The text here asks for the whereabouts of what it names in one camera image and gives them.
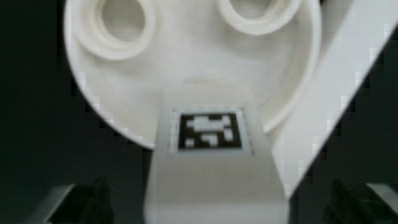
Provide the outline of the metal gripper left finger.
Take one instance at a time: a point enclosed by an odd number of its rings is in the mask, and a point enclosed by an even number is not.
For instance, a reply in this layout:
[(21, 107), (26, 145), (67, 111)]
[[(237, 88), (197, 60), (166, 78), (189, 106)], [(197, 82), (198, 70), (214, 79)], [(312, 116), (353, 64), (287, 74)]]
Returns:
[(106, 180), (54, 186), (22, 224), (113, 224)]

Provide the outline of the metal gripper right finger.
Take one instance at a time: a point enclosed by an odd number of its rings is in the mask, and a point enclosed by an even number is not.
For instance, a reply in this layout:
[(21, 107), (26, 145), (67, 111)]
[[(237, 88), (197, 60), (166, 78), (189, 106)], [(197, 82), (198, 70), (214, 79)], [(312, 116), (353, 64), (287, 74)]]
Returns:
[(398, 224), (398, 184), (332, 182), (325, 224)]

